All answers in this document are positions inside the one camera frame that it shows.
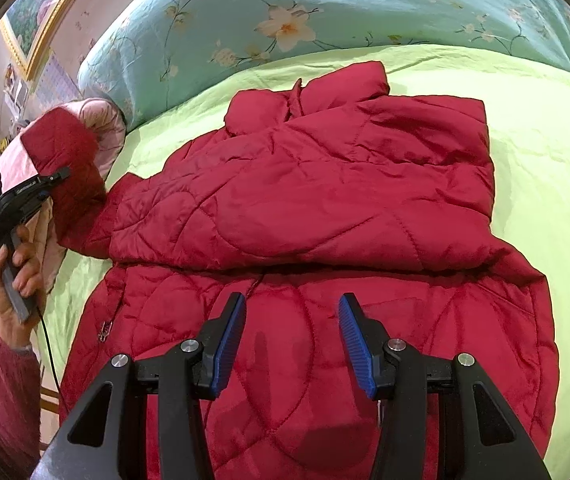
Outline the left forearm red sleeve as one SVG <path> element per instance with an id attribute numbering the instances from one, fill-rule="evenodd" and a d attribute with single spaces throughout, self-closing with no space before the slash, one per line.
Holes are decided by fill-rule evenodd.
<path id="1" fill-rule="evenodd" d="M 27 479 L 40 460 L 40 367 L 0 338 L 0 479 Z"/>

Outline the person's left hand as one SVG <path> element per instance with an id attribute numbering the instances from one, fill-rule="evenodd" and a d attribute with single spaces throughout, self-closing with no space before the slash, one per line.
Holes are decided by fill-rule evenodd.
<path id="1" fill-rule="evenodd" d="M 12 288 L 22 298 L 32 298 L 44 310 L 45 292 L 41 273 L 41 263 L 36 258 L 35 246 L 30 242 L 30 233 L 25 226 L 18 226 L 17 236 L 20 244 L 12 253 L 12 264 L 18 268 L 18 274 L 12 282 Z M 38 324 L 38 315 L 21 322 L 12 307 L 2 281 L 2 271 L 8 259 L 6 246 L 0 248 L 0 339 L 12 350 L 22 349 L 30 344 L 32 330 Z"/>

